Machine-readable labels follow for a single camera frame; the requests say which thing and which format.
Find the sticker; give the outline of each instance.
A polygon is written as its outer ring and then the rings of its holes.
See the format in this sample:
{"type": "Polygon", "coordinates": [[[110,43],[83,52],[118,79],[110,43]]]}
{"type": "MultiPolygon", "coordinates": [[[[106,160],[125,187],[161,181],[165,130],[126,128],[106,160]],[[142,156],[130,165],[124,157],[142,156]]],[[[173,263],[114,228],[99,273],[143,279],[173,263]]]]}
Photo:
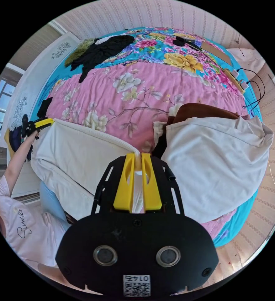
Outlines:
{"type": "Polygon", "coordinates": [[[150,297],[150,275],[123,275],[125,297],[150,297]]]}

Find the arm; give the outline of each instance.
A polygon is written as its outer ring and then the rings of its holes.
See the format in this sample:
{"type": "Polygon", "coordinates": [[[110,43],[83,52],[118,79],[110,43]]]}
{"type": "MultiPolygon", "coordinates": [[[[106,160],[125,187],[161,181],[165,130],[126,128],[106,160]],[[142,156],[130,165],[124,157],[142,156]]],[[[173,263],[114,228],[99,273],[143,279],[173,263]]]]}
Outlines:
{"type": "Polygon", "coordinates": [[[10,160],[8,167],[5,171],[5,178],[8,183],[10,196],[12,194],[15,183],[19,177],[22,166],[24,165],[27,154],[30,150],[32,143],[34,142],[35,137],[38,135],[38,132],[35,131],[18,148],[13,158],[10,160]]]}

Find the woman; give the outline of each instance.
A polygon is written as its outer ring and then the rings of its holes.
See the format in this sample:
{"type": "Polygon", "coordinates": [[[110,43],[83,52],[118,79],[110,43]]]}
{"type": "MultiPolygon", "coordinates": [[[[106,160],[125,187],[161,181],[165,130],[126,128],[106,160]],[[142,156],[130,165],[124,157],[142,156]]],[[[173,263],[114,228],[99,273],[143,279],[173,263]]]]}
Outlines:
{"type": "Polygon", "coordinates": [[[70,227],[56,195],[43,182],[40,185],[41,213],[11,198],[15,183],[38,132],[21,144],[0,180],[0,231],[16,254],[28,265],[56,266],[61,239],[70,227]]]}

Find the blue pants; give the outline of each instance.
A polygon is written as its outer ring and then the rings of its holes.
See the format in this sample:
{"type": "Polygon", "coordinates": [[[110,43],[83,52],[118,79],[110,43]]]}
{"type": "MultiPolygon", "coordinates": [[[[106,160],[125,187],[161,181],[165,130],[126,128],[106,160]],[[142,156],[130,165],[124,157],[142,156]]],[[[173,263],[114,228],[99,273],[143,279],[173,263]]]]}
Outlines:
{"type": "Polygon", "coordinates": [[[64,210],[56,195],[42,181],[40,182],[39,195],[43,212],[48,212],[57,220],[59,220],[64,230],[66,231],[71,226],[71,224],[67,222],[64,210]]]}

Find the charger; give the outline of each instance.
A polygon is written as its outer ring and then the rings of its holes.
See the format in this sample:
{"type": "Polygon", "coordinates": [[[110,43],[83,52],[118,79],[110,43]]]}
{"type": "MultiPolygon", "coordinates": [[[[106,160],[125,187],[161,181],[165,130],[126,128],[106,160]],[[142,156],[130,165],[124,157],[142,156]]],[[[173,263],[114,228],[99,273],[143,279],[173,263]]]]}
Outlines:
{"type": "Polygon", "coordinates": [[[234,77],[234,78],[237,78],[239,76],[239,73],[236,69],[234,69],[232,72],[231,72],[231,75],[234,77]]]}
{"type": "Polygon", "coordinates": [[[248,84],[246,83],[246,82],[241,82],[241,87],[244,89],[244,90],[246,90],[249,86],[248,86],[248,84]]]}

